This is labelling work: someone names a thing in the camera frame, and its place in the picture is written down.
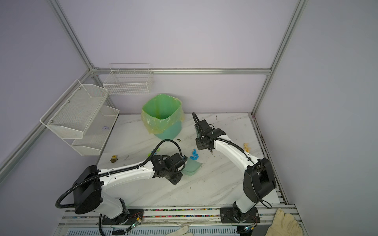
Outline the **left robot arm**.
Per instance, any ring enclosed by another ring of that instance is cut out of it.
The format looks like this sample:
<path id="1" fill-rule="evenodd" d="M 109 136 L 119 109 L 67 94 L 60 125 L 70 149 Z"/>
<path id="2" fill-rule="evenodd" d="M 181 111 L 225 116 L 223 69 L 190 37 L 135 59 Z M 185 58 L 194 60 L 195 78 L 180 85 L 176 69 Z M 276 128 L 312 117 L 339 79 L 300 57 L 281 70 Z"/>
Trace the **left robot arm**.
<path id="1" fill-rule="evenodd" d="M 125 201 L 108 192 L 121 185 L 153 178 L 165 178 L 176 185 L 182 178 L 188 158 L 176 153 L 172 156 L 153 155 L 143 163 L 115 169 L 87 167 L 56 201 L 56 208 L 73 208 L 77 215 L 96 212 L 104 225 L 132 225 L 141 221 L 142 209 L 127 209 Z"/>

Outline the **green plastic dustpan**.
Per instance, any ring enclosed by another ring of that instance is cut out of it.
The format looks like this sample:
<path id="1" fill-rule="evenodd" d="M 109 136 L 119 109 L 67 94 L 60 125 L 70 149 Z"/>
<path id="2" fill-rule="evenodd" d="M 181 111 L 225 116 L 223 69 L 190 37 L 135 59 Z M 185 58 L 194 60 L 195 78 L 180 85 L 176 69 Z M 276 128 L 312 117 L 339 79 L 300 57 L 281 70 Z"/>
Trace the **green plastic dustpan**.
<path id="1" fill-rule="evenodd" d="M 189 159 L 182 173 L 187 176 L 193 176 L 201 166 L 202 163 L 199 163 L 196 160 Z"/>

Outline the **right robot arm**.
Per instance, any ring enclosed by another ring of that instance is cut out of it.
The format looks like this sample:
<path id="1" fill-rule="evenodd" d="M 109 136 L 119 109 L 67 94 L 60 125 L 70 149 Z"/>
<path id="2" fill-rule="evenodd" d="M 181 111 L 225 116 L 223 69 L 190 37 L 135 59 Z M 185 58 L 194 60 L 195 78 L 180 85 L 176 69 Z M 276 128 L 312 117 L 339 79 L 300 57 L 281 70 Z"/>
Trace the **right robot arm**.
<path id="1" fill-rule="evenodd" d="M 258 223 L 256 205 L 276 189 L 277 183 L 272 163 L 267 159 L 258 159 L 238 146 L 220 128 L 214 128 L 206 120 L 200 120 L 192 113 L 197 133 L 198 150 L 216 150 L 226 156 L 243 174 L 243 194 L 232 207 L 220 210 L 222 223 Z"/>

